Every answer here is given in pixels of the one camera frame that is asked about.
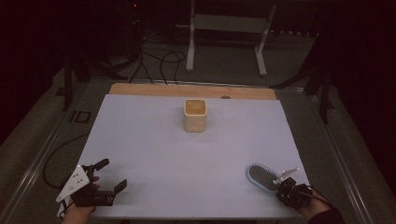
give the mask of white stand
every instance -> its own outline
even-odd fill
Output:
[[[195,14],[194,5],[195,0],[191,0],[190,44],[186,65],[186,70],[188,72],[191,72],[194,67],[194,31],[195,29],[204,29],[262,34],[262,41],[260,42],[259,46],[255,47],[254,52],[256,54],[260,76],[265,77],[267,75],[264,59],[262,57],[262,49],[270,31],[271,21],[276,10],[275,5],[271,6],[271,10],[266,19]]]

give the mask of gray brush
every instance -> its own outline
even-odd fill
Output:
[[[247,169],[247,178],[261,189],[269,192],[276,192],[277,190],[277,185],[273,181],[279,178],[279,174],[265,165],[255,163],[250,166]]]

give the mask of white tabletop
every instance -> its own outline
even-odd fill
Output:
[[[205,98],[202,133],[183,129],[186,97],[107,95],[78,164],[108,158],[95,173],[102,189],[121,180],[128,187],[111,207],[92,215],[108,218],[297,217],[274,194],[247,179],[260,162],[308,184],[278,100]]]

